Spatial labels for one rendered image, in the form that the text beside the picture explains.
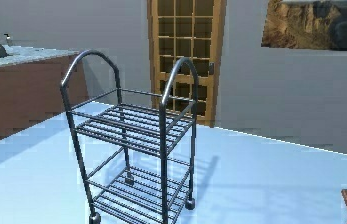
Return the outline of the wooden glazed room door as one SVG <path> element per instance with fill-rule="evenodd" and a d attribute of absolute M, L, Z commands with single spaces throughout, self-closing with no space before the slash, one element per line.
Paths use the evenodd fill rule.
<path fill-rule="evenodd" d="M 151 91 L 162 93 L 175 62 L 190 58 L 199 76 L 198 122 L 214 126 L 227 0 L 146 2 Z"/>

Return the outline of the brown counter with marble top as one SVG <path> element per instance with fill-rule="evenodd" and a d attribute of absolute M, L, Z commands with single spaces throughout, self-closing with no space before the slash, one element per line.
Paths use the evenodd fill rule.
<path fill-rule="evenodd" d="M 11 47 L 0 58 L 0 140 L 64 111 L 60 83 L 76 51 Z"/>

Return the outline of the framed rocky landscape picture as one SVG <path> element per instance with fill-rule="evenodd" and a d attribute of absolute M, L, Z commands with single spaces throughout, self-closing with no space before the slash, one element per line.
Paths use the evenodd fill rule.
<path fill-rule="evenodd" d="M 347 0 L 268 0 L 261 46 L 347 51 Z"/>

